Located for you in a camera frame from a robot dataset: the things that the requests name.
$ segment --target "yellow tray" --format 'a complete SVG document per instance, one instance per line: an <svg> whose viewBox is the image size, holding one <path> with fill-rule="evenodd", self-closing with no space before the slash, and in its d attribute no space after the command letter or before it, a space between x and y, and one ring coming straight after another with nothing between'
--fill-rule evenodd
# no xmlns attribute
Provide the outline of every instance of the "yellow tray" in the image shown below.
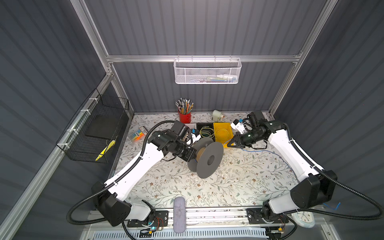
<svg viewBox="0 0 384 240"><path fill-rule="evenodd" d="M226 142L233 138L232 127L229 122L214 122L215 139L220 142L223 147L227 147Z"/></svg>

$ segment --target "floral tablecloth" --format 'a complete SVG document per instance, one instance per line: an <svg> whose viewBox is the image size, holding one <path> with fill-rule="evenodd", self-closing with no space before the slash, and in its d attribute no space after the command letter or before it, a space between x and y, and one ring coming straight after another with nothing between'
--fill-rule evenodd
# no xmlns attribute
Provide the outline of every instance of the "floral tablecloth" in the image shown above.
<svg viewBox="0 0 384 240"><path fill-rule="evenodd" d="M245 118L247 113L225 113L224 121ZM129 132L141 126L150 129L164 120L177 120L177 114L135 115ZM192 114L192 122L212 122L210 114ZM157 130L171 127L160 125ZM126 139L116 173L136 156L143 140ZM264 147L260 141L253 147ZM219 168L209 178L201 179L176 158L154 165L133 187L128 199L144 199L157 208L172 208L175 197L184 196L187 207L219 207L261 205L272 197L286 194L297 184L297 178L270 144L265 151L225 148Z"/></svg>

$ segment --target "corrugated wall panel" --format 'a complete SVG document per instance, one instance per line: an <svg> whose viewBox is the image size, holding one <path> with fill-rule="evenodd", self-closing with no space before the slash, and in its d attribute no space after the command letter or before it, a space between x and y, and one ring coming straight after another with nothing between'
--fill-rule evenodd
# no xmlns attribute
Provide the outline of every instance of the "corrugated wall panel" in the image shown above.
<svg viewBox="0 0 384 240"><path fill-rule="evenodd" d="M325 0L86 0L110 55L297 54Z"/></svg>
<svg viewBox="0 0 384 240"><path fill-rule="evenodd" d="M0 42L2 222L105 71L69 1L0 1ZM109 168L63 159L14 239L78 238L65 213Z"/></svg>
<svg viewBox="0 0 384 240"><path fill-rule="evenodd" d="M176 84L172 63L114 63L136 112L175 111L191 99L195 111L268 110L291 63L243 63L238 84Z"/></svg>
<svg viewBox="0 0 384 240"><path fill-rule="evenodd" d="M339 1L277 109L300 146L339 181L384 205L384 2ZM377 212L336 188L337 212ZM333 220L342 239L377 238L384 220Z"/></svg>

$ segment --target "red pencil holder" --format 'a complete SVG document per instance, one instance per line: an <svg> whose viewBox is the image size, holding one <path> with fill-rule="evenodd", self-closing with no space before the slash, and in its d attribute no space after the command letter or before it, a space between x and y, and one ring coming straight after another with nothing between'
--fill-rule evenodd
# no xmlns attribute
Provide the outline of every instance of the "red pencil holder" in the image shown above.
<svg viewBox="0 0 384 240"><path fill-rule="evenodd" d="M181 114L179 113L180 122L182 123L191 123L191 113Z"/></svg>

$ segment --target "wire basket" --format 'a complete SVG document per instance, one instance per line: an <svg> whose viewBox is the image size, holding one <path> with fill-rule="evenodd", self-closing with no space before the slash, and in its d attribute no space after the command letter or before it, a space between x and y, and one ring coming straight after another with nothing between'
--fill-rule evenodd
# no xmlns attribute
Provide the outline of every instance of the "wire basket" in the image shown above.
<svg viewBox="0 0 384 240"><path fill-rule="evenodd" d="M236 84L240 76L239 58L175 58L177 84Z"/></svg>
<svg viewBox="0 0 384 240"><path fill-rule="evenodd" d="M67 140L59 142L60 137L56 145L74 161L108 163L110 159L114 160L128 124L128 108L128 99L98 95L87 110L81 110L83 113L76 126L72 129L67 127L62 133L61 136L66 131L70 132ZM113 127L112 137L95 137L87 132L90 127L94 128L94 121L100 118L111 119L113 126L116 126L116 128Z"/></svg>

